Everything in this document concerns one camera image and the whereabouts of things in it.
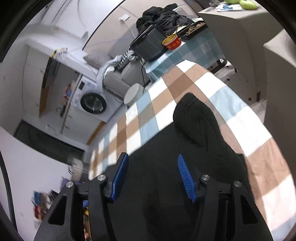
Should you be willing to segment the black knit sweater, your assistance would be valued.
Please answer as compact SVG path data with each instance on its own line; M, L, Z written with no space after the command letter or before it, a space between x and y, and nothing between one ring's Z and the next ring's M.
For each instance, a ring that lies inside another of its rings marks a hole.
M250 189L243 156L225 142L211 109L187 93L173 122L130 155L120 196L109 206L117 240L190 239L198 208L184 189L179 154L218 182Z

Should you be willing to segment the black clothes pile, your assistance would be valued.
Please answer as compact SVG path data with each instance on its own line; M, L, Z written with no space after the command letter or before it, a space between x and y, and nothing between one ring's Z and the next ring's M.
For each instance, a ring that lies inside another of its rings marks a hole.
M136 22L139 34L144 32L149 26L158 26L166 35L172 34L177 26L191 25L194 23L190 18L179 15L174 9L177 4L168 4L164 8L152 6L142 13Z

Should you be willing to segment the woven laundry basket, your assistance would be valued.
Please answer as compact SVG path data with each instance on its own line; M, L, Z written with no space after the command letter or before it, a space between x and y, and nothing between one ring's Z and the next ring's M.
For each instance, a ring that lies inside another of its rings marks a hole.
M74 182L87 182L89 180L89 164L79 159L72 159L68 166L68 171L71 174L71 180Z

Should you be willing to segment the checkered plaid tablecloth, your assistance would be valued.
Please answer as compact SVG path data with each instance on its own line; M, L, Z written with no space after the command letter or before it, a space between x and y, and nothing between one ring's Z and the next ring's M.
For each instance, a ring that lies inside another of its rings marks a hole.
M248 190L264 226L244 240L292 239L295 184L287 161L256 113L202 66L177 64L108 125L89 178L122 152L128 172L109 207L118 240L192 239L199 206L184 189L179 154L211 180Z

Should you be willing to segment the white front-load washing machine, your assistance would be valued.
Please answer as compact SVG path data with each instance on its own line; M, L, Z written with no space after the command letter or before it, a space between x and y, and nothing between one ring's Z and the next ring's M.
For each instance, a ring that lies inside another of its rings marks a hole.
M105 90L100 92L93 80L82 75L74 92L71 105L107 123L123 105L123 102Z

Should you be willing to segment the grey sofa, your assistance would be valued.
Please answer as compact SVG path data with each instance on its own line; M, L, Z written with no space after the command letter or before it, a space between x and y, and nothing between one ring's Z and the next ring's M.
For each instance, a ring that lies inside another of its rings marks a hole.
M99 50L92 51L83 57L86 63L98 70L95 82L100 92L110 92L120 98L124 98L126 92L134 84L146 86L150 79L142 65L142 59L137 56L134 61L128 63L121 71L116 70L116 65L122 55L112 58Z

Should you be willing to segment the striped cloth on sofa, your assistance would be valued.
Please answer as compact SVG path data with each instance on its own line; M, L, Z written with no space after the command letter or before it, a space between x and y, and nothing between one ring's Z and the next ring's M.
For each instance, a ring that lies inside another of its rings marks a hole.
M134 61L136 58L134 51L128 50L122 56L119 63L116 65L116 70L121 71L128 63Z

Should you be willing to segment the black food tray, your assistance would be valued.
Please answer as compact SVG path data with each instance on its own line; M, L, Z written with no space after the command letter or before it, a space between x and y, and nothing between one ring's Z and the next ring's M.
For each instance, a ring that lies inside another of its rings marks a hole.
M177 36L181 40L191 40L194 36L196 36L198 33L202 32L208 28L206 23L204 21L197 21L191 25L188 25L187 27L183 28L182 30L177 32Z

